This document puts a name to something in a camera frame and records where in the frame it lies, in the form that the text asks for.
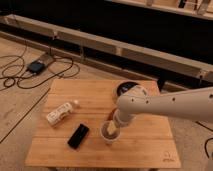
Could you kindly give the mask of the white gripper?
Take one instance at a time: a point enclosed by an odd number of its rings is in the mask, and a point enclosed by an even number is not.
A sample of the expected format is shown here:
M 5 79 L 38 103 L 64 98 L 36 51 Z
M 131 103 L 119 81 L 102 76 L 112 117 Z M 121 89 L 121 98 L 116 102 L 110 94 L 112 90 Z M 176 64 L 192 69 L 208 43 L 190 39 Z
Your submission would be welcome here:
M 113 114 L 113 121 L 110 121 L 107 127 L 107 132 L 112 135 L 116 132 L 117 127 L 127 127 L 134 119 L 134 115 L 126 114 L 116 109 Z

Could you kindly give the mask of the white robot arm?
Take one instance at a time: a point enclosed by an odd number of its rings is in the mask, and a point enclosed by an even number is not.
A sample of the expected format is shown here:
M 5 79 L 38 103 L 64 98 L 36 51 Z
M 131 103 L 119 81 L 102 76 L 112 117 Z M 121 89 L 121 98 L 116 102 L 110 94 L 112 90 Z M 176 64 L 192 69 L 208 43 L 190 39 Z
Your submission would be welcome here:
M 112 121 L 126 127 L 143 113 L 213 123 L 213 87 L 153 96 L 136 85 L 117 98 Z

